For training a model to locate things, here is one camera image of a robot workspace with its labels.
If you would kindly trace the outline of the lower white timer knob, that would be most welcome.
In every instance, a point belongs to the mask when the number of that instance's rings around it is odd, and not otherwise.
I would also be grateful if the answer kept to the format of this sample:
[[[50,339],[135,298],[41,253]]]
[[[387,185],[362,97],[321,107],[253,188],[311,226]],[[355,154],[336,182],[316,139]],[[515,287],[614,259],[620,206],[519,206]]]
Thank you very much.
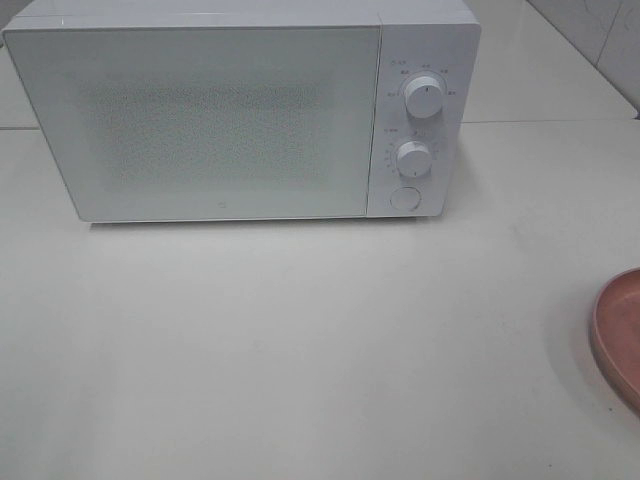
[[[417,179],[427,175],[433,163],[429,147],[422,142],[408,141],[396,151],[396,169],[401,177]]]

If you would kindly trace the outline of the white microwave door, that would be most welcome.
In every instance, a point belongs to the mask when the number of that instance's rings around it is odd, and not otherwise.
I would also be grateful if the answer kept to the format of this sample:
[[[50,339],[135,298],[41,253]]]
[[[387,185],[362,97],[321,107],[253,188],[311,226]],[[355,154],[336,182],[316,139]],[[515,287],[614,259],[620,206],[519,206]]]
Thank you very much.
[[[80,219],[366,210],[379,31],[12,31]]]

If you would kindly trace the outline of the white microwave oven body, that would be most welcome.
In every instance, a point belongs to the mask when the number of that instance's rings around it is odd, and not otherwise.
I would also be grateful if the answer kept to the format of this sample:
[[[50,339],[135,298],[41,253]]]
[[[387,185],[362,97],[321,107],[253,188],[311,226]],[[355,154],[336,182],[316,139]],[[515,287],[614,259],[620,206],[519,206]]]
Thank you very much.
[[[454,166],[481,35],[478,20],[461,1],[34,1],[8,22],[2,39],[10,56],[6,36],[12,31],[359,27],[379,31],[364,214],[191,221],[437,216]],[[442,110],[427,119],[408,114],[402,93],[407,81],[421,72],[437,74],[446,88]],[[396,151],[408,141],[425,143],[433,156],[430,172],[421,178],[401,177],[396,169]],[[421,193],[415,211],[390,205],[391,194],[401,187]]]

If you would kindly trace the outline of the pink round plate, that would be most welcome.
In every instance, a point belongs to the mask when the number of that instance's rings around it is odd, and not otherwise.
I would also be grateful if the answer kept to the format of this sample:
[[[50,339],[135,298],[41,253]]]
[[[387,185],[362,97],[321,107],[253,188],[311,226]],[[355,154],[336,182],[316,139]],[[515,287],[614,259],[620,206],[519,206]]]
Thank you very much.
[[[589,328],[591,350],[607,383],[639,416],[639,269],[611,278],[599,291]]]

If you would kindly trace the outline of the round white door button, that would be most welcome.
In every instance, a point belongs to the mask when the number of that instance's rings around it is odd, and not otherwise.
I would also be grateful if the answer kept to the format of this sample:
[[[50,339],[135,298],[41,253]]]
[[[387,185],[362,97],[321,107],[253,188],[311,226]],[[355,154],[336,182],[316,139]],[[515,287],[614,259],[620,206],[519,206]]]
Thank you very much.
[[[390,205],[402,212],[415,211],[420,206],[421,201],[421,193],[414,187],[398,188],[390,196]]]

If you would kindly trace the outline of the upper white power knob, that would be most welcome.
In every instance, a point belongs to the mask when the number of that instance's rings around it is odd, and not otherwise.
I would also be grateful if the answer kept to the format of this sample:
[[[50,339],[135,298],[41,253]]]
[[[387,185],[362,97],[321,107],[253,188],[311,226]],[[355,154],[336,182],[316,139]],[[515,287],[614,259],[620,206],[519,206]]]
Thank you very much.
[[[433,72],[421,72],[407,81],[402,93],[408,114],[416,119],[427,119],[443,108],[445,82]]]

